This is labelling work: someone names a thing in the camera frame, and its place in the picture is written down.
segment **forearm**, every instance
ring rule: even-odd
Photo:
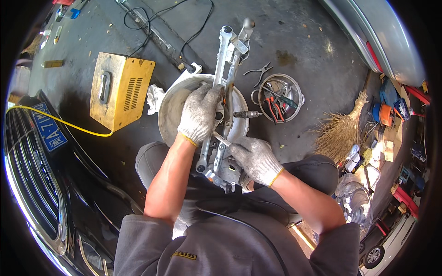
[[[196,147],[178,133],[146,194],[144,215],[163,219],[173,226],[186,194]]]
[[[331,197],[284,170],[274,181],[275,190],[318,234],[345,224],[343,212]]]

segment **blue license plate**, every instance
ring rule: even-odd
[[[38,109],[44,113],[51,114],[46,103],[44,102],[33,106],[33,108]],[[46,148],[49,152],[62,146],[68,141],[61,130],[58,128],[58,125],[55,123],[54,119],[35,111],[32,111],[32,116],[34,117],[34,121],[37,125],[38,133],[40,134],[42,140],[45,142]]]

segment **silver car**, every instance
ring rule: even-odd
[[[407,28],[386,0],[319,0],[371,70],[421,87],[425,70]]]

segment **taillight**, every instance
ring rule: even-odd
[[[374,54],[373,48],[371,47],[370,42],[368,42],[368,41],[367,41],[367,47],[368,47],[368,50],[370,51],[371,57],[374,59],[374,62],[376,64],[377,68],[379,69],[379,71],[381,71],[383,73],[384,71],[382,70],[381,64],[377,60],[377,57]]]

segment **yellow welding machine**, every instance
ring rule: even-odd
[[[112,131],[138,120],[154,67],[154,61],[100,52],[89,115]]]

